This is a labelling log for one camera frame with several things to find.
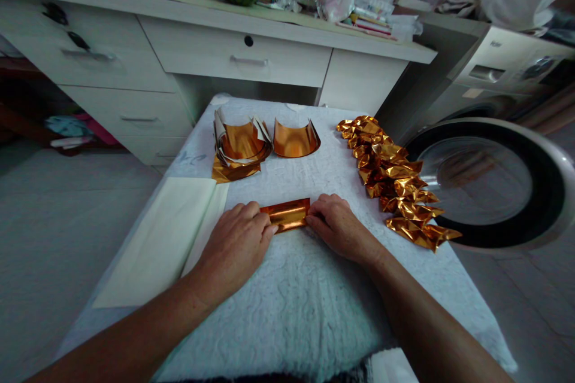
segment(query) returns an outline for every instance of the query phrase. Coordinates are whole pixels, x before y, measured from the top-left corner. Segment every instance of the washing machine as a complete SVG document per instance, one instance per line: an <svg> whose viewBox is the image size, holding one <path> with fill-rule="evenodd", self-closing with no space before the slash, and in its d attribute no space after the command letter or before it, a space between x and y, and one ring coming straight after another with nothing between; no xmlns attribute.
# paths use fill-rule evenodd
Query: washing machine
<svg viewBox="0 0 575 383"><path fill-rule="evenodd" d="M437 223L463 233L457 246L515 253L573 228L573 161L505 119L572 80L575 50L486 26L467 46L451 38L461 51L444 52L436 69L446 73L412 71L395 105L384 104L377 116L410 160L423 160L420 177L446 211Z"/></svg>
<svg viewBox="0 0 575 383"><path fill-rule="evenodd" d="M438 51L410 64L376 118L398 144L442 120L511 119L575 77L575 49L436 13L422 14L418 42Z"/></svg>

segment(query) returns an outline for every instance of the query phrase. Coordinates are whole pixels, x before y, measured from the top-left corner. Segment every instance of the white tablecloth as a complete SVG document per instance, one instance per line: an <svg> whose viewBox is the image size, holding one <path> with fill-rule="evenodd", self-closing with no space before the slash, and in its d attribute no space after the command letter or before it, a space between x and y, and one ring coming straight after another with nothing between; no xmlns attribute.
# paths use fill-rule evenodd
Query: white tablecloth
<svg viewBox="0 0 575 383"><path fill-rule="evenodd" d="M215 100L226 101L221 97ZM208 106L167 177L211 177L217 107ZM226 209L250 200L267 206L302 197L314 201L321 193L338 193L379 241L507 370L516 368L495 317L450 245L442 245L437 254L413 245L385 227L377 199L367 198L347 141L335 131L340 120L362 113L297 109L235 98L223 104L223 112L226 122L236 125L257 114L271 133L275 118L288 127L303 127L311 118L322 140L320 149L310 156L282 159L272 154L262 164L260 174L231 183ZM92 302L141 217L63 341L59 356L133 311L93 309ZM264 263L250 281L178 346L156 378L175 381L283 372L323 381L376 351L396 345L381 300L363 270L335 256L310 228L296 229L273 239Z"/></svg>

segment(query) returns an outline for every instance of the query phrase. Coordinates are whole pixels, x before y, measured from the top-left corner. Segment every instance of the person's left hand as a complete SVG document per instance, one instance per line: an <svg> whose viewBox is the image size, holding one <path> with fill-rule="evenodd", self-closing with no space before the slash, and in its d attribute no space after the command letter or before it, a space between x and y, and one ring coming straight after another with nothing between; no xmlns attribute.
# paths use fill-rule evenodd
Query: person's left hand
<svg viewBox="0 0 575 383"><path fill-rule="evenodd" d="M224 212L186 276L198 299L215 308L237 292L261 265L276 231L257 202L239 203Z"/></svg>

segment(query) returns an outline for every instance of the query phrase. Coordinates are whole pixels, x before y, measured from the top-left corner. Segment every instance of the floor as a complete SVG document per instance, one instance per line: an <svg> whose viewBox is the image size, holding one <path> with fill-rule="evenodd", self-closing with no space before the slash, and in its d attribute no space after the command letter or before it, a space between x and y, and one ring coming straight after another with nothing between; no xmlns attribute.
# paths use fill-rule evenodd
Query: floor
<svg viewBox="0 0 575 383"><path fill-rule="evenodd" d="M161 176L127 153L0 148L0 379L50 363ZM575 375L575 235L494 259L456 250L519 363L517 383Z"/></svg>

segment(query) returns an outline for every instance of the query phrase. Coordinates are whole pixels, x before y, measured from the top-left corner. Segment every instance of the gold foil paper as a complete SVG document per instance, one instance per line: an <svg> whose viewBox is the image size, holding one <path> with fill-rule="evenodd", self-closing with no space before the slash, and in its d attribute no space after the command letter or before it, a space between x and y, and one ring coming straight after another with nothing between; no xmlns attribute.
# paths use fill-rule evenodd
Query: gold foil paper
<svg viewBox="0 0 575 383"><path fill-rule="evenodd" d="M256 116L242 126L230 126L220 108L214 113L214 134L216 156L211 177L218 184L260 172L260 164L273 151L268 129Z"/></svg>
<svg viewBox="0 0 575 383"><path fill-rule="evenodd" d="M211 170L211 177L216 180L216 184L223 184L241 180L260 171L261 167L259 163L232 169L228 166L224 166L217 156L214 156L214 166Z"/></svg>
<svg viewBox="0 0 575 383"><path fill-rule="evenodd" d="M276 119L274 147L281 157L304 157L317 151L322 141L311 120L306 127L291 129L282 126Z"/></svg>
<svg viewBox="0 0 575 383"><path fill-rule="evenodd" d="M444 211L423 205L439 202L436 195L423 189L427 186L419 178L423 162L408 162L407 150L395 145L376 119L361 115L341 121L336 129L358 160L367 195L379 198L383 212L396 215L386 220L388 228L433 252L445 241L461 236L455 230L427 224Z"/></svg>
<svg viewBox="0 0 575 383"><path fill-rule="evenodd" d="M310 210L310 198L292 200L291 202L278 203L277 205L265 206L260 212L270 216L271 224L277 225L276 234L297 227L306 226L305 216Z"/></svg>
<svg viewBox="0 0 575 383"><path fill-rule="evenodd" d="M432 218L445 212L441 208L419 205L406 200L397 203L397 211L408 220L422 221L424 223L428 223Z"/></svg>

